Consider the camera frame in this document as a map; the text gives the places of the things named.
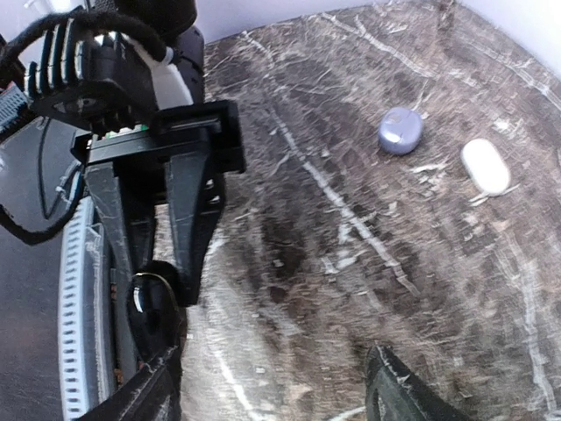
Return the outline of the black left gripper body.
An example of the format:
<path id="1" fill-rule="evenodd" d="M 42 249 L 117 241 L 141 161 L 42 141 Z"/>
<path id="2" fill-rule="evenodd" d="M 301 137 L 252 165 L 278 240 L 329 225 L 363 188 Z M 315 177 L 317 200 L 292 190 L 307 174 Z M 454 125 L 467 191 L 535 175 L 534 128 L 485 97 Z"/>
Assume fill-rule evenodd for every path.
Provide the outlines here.
<path id="1" fill-rule="evenodd" d="M 87 167 L 113 162 L 141 171 L 159 168 L 175 155 L 201 152 L 220 173 L 245 172 L 238 106 L 228 100 L 164 110 L 149 128 L 109 138 L 77 135 L 70 152 Z"/>

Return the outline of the black earbud charging case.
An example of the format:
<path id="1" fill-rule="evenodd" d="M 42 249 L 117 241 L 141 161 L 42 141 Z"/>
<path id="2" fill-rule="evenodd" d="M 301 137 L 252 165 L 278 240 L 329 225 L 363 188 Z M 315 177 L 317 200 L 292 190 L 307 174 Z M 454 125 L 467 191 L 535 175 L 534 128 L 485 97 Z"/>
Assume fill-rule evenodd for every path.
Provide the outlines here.
<path id="1" fill-rule="evenodd" d="M 152 260 L 131 279 L 127 293 L 127 317 L 139 358 L 148 362 L 171 346 L 182 350 L 188 333 L 186 310 L 175 293 L 180 280 L 175 267 Z"/>

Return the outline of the purple earbud charging case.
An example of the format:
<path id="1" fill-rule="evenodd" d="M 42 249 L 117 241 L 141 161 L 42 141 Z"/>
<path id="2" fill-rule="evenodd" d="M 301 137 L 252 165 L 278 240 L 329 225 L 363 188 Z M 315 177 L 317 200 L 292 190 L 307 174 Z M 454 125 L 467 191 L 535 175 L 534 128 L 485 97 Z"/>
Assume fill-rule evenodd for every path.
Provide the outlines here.
<path id="1" fill-rule="evenodd" d="M 419 145 L 423 119 L 409 108 L 394 107 L 381 119 L 378 129 L 380 147 L 393 155 L 406 155 Z"/>

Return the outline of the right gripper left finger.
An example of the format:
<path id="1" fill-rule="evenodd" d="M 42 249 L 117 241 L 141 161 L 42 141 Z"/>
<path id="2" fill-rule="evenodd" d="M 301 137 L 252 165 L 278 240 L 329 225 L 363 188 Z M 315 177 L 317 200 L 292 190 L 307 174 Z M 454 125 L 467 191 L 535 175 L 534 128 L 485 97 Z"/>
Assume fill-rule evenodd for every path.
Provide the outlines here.
<path id="1" fill-rule="evenodd" d="M 181 349 L 157 353 L 121 389 L 79 420 L 181 420 Z"/>

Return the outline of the white earbud charging case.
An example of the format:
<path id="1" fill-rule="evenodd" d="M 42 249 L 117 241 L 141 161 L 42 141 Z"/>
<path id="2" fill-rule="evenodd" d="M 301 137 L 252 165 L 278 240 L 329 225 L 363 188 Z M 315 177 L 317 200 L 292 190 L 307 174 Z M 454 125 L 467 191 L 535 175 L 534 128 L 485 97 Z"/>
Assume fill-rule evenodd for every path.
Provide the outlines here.
<path id="1" fill-rule="evenodd" d="M 460 158 L 467 174 L 481 193 L 499 196 L 510 187 L 509 167 L 490 140 L 470 140 L 463 146 Z"/>

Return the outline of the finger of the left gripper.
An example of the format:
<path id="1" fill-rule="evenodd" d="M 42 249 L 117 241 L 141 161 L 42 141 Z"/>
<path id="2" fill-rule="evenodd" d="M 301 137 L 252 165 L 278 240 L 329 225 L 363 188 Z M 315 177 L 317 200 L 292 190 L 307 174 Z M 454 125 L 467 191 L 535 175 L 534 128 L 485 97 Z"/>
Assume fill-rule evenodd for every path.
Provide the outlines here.
<path id="1" fill-rule="evenodd" d="M 98 216 L 108 233 L 116 262 L 118 285 L 128 289 L 132 279 L 133 259 L 125 207 L 125 188 L 115 175 L 112 164 L 88 166 L 86 183 Z"/>
<path id="2" fill-rule="evenodd" d="M 188 307 L 198 302 L 205 254 L 223 213 L 224 177 L 209 153 L 184 153 L 166 165 L 166 187 L 179 273 L 176 296 Z"/>

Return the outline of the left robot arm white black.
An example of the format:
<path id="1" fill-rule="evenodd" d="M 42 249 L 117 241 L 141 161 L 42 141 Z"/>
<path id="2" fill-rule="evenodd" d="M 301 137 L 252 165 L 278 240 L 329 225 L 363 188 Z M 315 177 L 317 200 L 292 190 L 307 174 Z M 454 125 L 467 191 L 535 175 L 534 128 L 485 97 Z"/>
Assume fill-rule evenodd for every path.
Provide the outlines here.
<path id="1" fill-rule="evenodd" d="M 192 1 L 99 1 L 66 26 L 72 154 L 129 306 L 198 301 L 225 176 L 246 169 L 237 105 L 204 98 L 196 17 Z"/>

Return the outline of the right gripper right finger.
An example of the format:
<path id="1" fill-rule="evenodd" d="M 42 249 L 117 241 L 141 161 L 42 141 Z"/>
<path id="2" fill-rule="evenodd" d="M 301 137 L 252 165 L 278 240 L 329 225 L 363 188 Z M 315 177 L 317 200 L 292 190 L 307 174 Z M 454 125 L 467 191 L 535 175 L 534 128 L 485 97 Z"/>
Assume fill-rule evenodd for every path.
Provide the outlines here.
<path id="1" fill-rule="evenodd" d="M 372 346 L 366 356 L 368 420 L 467 420 L 413 373 L 389 346 Z"/>

